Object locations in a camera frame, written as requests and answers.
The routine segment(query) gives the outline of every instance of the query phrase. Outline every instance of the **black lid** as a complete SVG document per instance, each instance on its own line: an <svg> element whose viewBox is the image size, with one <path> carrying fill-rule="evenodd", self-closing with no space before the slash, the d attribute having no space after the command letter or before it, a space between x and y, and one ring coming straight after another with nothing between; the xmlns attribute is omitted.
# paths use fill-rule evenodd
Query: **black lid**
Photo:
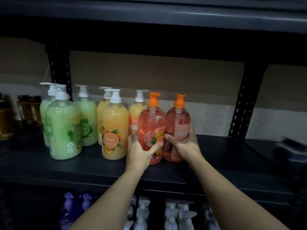
<svg viewBox="0 0 307 230"><path fill-rule="evenodd" d="M17 98L19 101L29 101L29 95L18 95Z"/></svg>
<svg viewBox="0 0 307 230"><path fill-rule="evenodd" d="M30 96L30 102L41 102L40 96Z"/></svg>
<svg viewBox="0 0 307 230"><path fill-rule="evenodd" d="M0 108L7 108L9 107L9 103L6 101L0 101Z"/></svg>

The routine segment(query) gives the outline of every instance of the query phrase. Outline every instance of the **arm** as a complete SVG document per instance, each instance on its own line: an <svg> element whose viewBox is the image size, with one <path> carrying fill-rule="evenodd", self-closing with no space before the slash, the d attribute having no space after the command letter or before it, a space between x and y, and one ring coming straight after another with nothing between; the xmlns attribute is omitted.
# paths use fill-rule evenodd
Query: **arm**
<svg viewBox="0 0 307 230"><path fill-rule="evenodd" d="M164 137L177 148L180 155L194 170L221 229L288 229L268 211L237 189L203 158L192 128L188 139L183 142L176 141L168 134Z"/></svg>
<svg viewBox="0 0 307 230"><path fill-rule="evenodd" d="M123 230L134 190L163 143L143 151L135 134L128 138L128 154L124 174L81 215L69 230Z"/></svg>

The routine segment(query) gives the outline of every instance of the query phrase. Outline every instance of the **red bottle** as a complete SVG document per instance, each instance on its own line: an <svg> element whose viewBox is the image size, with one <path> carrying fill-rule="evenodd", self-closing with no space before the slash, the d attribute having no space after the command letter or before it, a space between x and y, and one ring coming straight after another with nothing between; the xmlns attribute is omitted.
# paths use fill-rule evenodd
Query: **red bottle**
<svg viewBox="0 0 307 230"><path fill-rule="evenodd" d="M188 111L184 108L184 94L177 94L177 100L174 107L171 108L165 118L165 134L170 134L178 141L184 141L189 136L191 118ZM180 162L183 158L177 152L177 149L164 140L162 147L162 156L171 162Z"/></svg>
<svg viewBox="0 0 307 230"><path fill-rule="evenodd" d="M158 107L159 93L149 92L150 99L148 100L148 107L142 110L138 118L138 139L144 151L164 141L165 130L165 114ZM157 151L150 161L150 165L159 163L162 160L161 149Z"/></svg>

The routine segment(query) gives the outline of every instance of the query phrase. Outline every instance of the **white wall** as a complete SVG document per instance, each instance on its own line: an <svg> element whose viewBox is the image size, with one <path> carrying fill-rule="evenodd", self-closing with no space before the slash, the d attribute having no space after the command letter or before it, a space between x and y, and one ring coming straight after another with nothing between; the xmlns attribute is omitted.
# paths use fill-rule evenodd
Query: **white wall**
<svg viewBox="0 0 307 230"><path fill-rule="evenodd" d="M89 85L96 101L102 98L99 86L121 88L127 106L134 101L135 89L149 89L161 92L160 108L167 112L176 93L188 94L186 109L196 133L220 136L228 135L244 70L241 62L82 51L71 51L70 65L72 84ZM44 45L0 38L0 92L14 103L18 94L46 96L47 88L38 83L47 66ZM45 81L51 81L50 74ZM270 65L247 138L280 140L289 135L307 140L306 87L306 67ZM78 89L73 91L75 98Z"/></svg>

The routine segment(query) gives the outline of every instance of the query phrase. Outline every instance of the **brown bottle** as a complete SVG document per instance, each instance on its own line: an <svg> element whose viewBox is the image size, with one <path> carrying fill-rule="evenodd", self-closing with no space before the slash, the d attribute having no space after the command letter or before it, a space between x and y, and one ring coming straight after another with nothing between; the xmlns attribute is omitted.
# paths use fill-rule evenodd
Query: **brown bottle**
<svg viewBox="0 0 307 230"><path fill-rule="evenodd" d="M41 126L41 116L40 116L40 103L41 97L40 96L30 96L30 106L32 110L34 124L36 126Z"/></svg>
<svg viewBox="0 0 307 230"><path fill-rule="evenodd" d="M17 106L24 125L33 125L33 115L29 103L29 95L18 95Z"/></svg>
<svg viewBox="0 0 307 230"><path fill-rule="evenodd" d="M14 135L13 112L8 102L0 100L0 140L13 138Z"/></svg>

